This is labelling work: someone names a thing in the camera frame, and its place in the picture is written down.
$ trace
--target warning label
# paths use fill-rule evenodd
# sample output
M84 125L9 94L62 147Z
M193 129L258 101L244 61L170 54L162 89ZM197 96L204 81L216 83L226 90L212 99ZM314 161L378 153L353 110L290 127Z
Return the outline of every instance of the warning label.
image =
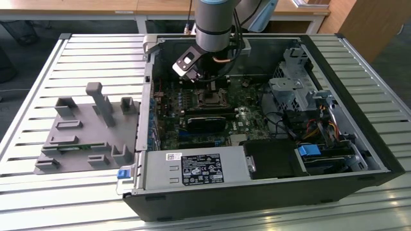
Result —
M220 154L181 156L182 184L222 183Z

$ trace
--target slotted aluminum table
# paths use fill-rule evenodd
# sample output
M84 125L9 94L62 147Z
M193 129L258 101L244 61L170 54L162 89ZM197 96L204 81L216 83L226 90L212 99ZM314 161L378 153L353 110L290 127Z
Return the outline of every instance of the slotted aluminum table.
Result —
M310 38L404 167L402 176L329 204L146 223L116 194L116 170L33 175L57 97L90 103L85 85L98 81L110 102L122 96L140 99L142 35L71 35L57 41L0 144L0 230L358 231L409 226L409 109L344 39Z

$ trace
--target black cable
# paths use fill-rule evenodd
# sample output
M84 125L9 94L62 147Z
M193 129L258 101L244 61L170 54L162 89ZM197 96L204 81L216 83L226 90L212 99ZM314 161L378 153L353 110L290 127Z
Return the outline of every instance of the black cable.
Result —
M269 123L272 123L274 126L277 126L280 129L282 129L289 135L290 137L297 140L297 135L284 126L278 125L277 123L274 123L268 117L265 117L266 121Z
M238 35L238 43L237 43L237 51L234 56L232 57L232 61L240 56L240 53L242 51L242 31L241 31L241 26L240 26L240 20L238 20L238 14L237 14L237 10L233 9L233 19L234 19L234 24L236 24L236 33Z
M188 16L186 16L186 24L185 25L189 25L190 7L192 7L192 0L189 0L189 9L188 9Z
M258 0L258 3L257 3L257 7L254 9L254 11L252 12L252 14L248 16L248 18L245 18L245 20L240 23L240 26L242 27L242 25L248 22L248 20L252 18L252 16L254 16L256 12L257 12L257 9L258 9L258 6L261 5L262 3L262 0Z

